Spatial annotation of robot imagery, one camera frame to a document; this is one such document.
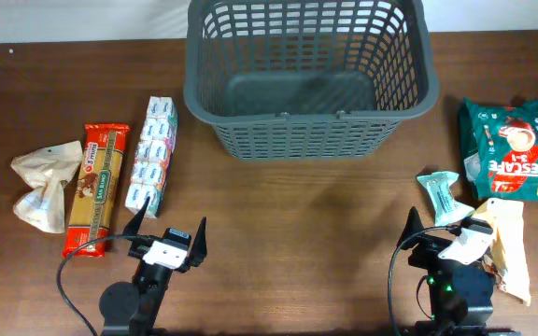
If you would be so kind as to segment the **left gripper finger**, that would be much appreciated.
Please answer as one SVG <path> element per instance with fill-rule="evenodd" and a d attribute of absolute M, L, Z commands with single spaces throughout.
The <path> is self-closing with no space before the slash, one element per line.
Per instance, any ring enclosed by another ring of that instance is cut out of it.
<path fill-rule="evenodd" d="M 200 264 L 207 257 L 207 244 L 206 244 L 206 221 L 207 218 L 203 217 L 199 224 L 198 230 L 194 237 L 191 246 L 191 252 L 189 254 L 189 266 L 190 267 L 199 267 Z"/>
<path fill-rule="evenodd" d="M 124 227 L 124 230 L 122 232 L 123 235 L 136 236 L 138 234 L 142 221 L 149 207 L 149 200 L 150 200 L 150 197 L 147 197 L 145 199 L 145 202 L 143 203 L 142 207 L 138 210 L 138 212 L 134 215 L 134 217 L 128 222 L 128 224 Z"/>

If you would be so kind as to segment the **teal wet wipes pack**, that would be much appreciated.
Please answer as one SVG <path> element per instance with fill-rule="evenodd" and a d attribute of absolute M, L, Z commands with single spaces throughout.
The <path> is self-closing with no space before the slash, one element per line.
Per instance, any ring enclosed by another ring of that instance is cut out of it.
<path fill-rule="evenodd" d="M 443 171 L 417 177 L 418 183 L 427 190 L 432 201 L 436 227 L 456 223 L 474 212 L 472 206 L 458 202 L 451 192 L 451 186 L 459 176 L 458 173 Z"/>

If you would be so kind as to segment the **red spaghetti pasta pack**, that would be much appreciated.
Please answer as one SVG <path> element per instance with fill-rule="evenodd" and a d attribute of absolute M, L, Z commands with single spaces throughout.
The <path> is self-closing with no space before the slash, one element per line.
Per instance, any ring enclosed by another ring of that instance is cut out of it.
<path fill-rule="evenodd" d="M 117 195 L 123 152 L 130 127 L 126 124 L 87 124 L 84 156 L 69 218 L 63 255 L 102 257 Z"/>

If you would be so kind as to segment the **white tissue multipack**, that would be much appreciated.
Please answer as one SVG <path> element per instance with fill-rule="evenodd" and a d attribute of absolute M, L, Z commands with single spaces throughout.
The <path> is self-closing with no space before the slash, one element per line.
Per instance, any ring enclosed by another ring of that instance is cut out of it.
<path fill-rule="evenodd" d="M 149 98 L 135 151 L 125 207 L 138 212 L 149 201 L 145 217 L 158 218 L 177 138 L 177 110 L 171 97 Z"/>

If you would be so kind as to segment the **beige snack bag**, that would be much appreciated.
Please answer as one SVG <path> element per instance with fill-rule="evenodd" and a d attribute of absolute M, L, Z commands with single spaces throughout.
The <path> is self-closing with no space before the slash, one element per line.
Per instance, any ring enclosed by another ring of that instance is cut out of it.
<path fill-rule="evenodd" d="M 485 270 L 496 276 L 497 288 L 531 305 L 530 276 L 524 247 L 524 203 L 489 198 L 472 218 L 484 220 L 493 229 Z"/>

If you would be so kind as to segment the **green Nescafe coffee bag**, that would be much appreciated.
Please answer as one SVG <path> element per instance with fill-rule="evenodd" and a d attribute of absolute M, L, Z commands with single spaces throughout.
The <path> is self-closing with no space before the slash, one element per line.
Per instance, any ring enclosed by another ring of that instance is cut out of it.
<path fill-rule="evenodd" d="M 538 202 L 538 99 L 487 106 L 464 99 L 460 155 L 473 195 Z"/>

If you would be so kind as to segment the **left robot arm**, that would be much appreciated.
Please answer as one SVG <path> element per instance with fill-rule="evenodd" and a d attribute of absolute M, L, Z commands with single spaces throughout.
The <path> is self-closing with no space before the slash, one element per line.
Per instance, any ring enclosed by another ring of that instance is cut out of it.
<path fill-rule="evenodd" d="M 100 297 L 104 335 L 157 333 L 155 321 L 172 274 L 200 266 L 207 256 L 205 218 L 193 236 L 172 228 L 161 237 L 140 235 L 148 206 L 144 203 L 122 232 L 131 242 L 128 256 L 137 259 L 138 265 L 131 281 L 110 285 Z"/>

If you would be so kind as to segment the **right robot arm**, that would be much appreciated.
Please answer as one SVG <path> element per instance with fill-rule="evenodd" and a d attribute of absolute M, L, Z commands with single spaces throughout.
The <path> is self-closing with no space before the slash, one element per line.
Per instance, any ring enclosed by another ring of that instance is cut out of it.
<path fill-rule="evenodd" d="M 398 254 L 411 252 L 408 264 L 426 274 L 419 281 L 429 288 L 431 311 L 426 321 L 418 321 L 411 329 L 398 329 L 392 298 L 388 298 L 389 320 L 396 335 L 416 336 L 516 336 L 508 328 L 490 329 L 487 321 L 493 313 L 491 297 L 494 275 L 480 266 L 481 257 L 467 264 L 441 255 L 452 246 L 450 240 L 433 236 L 435 227 L 422 225 L 418 210 L 409 210 L 406 224 L 396 245 L 388 273 L 388 291 L 392 291 L 393 271 Z"/>

